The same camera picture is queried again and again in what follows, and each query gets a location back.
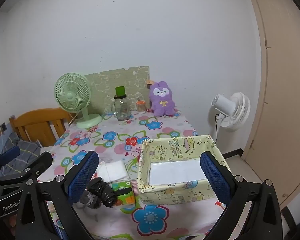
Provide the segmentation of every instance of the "yellow bow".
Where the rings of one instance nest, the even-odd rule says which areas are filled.
[[[161,104],[162,106],[167,106],[167,103],[168,103],[168,101],[160,101],[160,104]]]

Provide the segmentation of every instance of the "fan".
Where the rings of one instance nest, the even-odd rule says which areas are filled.
[[[89,128],[102,121],[99,114],[88,114],[91,89],[88,80],[76,73],[67,73],[58,79],[54,87],[54,96],[58,104],[67,112],[82,111],[83,117],[77,122],[80,129]]]
[[[211,105],[220,112],[216,115],[217,136],[220,127],[229,132],[237,131],[247,120],[250,112],[250,100],[241,92],[234,93],[229,99],[217,94]]]

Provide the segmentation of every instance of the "plaid fabric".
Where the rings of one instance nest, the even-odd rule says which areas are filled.
[[[40,155],[40,148],[36,143],[20,140],[15,132],[9,135],[4,145],[4,150],[7,151],[14,146],[20,148],[20,155],[1,168],[0,176],[20,173]]]

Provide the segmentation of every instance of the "floor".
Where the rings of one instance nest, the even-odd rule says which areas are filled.
[[[262,182],[259,179],[259,177],[255,174],[255,172],[250,168],[250,166],[243,159],[241,159],[240,156],[236,155],[236,156],[227,158],[226,162],[228,163],[228,165],[232,171],[232,174],[234,176],[241,175],[245,178],[246,181],[250,181],[250,182],[257,182],[257,183]],[[236,228],[234,229],[229,240],[234,240],[238,237],[238,235],[241,231],[241,228],[243,227],[244,222],[249,213],[250,206],[251,206],[251,202],[247,202],[246,206],[242,212],[242,215],[238,221],[238,224],[237,224]],[[283,217],[282,217],[282,227],[283,227],[283,235],[285,235],[289,231],[289,228]]]

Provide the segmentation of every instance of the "fan grille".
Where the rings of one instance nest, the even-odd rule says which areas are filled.
[[[227,116],[221,122],[221,127],[227,129],[228,131],[238,130],[246,121],[250,112],[250,100],[243,93],[234,93],[230,100],[236,103],[235,110],[233,114]]]
[[[91,89],[84,76],[68,73],[58,79],[54,96],[64,110],[79,112],[90,103]]]

